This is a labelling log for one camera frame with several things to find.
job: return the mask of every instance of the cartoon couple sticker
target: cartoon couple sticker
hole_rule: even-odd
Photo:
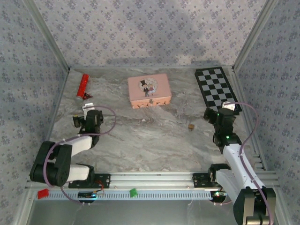
[[[146,78],[141,80],[141,89],[145,93],[145,97],[149,97],[149,93],[153,96],[153,93],[156,91],[158,83],[153,78]]]

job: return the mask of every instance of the red object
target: red object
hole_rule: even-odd
[[[76,95],[78,98],[81,98],[82,100],[86,100],[86,99],[92,97],[91,95],[85,93],[85,89],[86,89],[86,86],[88,84],[88,80],[89,80],[89,75],[88,74],[83,74],[82,78],[81,78],[79,88],[78,88],[78,92],[77,92],[77,95]]]
[[[49,190],[44,189],[37,192],[37,199],[46,198],[49,196]]]

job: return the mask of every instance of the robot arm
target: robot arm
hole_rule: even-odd
[[[276,194],[266,188],[251,167],[244,150],[240,154],[241,141],[233,133],[234,108],[222,107],[218,112],[207,108],[204,118],[214,125],[213,142],[219,147],[229,166],[211,165],[210,182],[217,182],[233,202],[233,213],[238,225],[269,224],[269,215],[262,195],[243,166],[240,156],[258,187],[266,196],[272,215],[275,214]]]
[[[102,111],[90,109],[84,111],[84,116],[74,116],[76,128],[80,128],[79,134],[83,135],[71,141],[56,146],[47,162],[46,175],[51,185],[62,187],[65,183],[74,180],[93,180],[94,170],[92,166],[71,164],[71,157],[79,152],[93,148],[100,134],[100,124],[103,123]],[[50,148],[54,142],[42,143],[30,172],[32,181],[45,183],[43,165]]]

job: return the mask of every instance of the floral wallpaper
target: floral wallpaper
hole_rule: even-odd
[[[21,0],[0,9],[0,224],[10,225],[66,74]]]
[[[300,2],[279,0],[238,71],[260,114],[262,150],[300,224]]]
[[[232,65],[265,0],[35,0],[70,67]]]

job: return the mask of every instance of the red clip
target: red clip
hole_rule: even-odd
[[[37,192],[37,199],[46,198],[49,196],[49,190],[44,189]]]

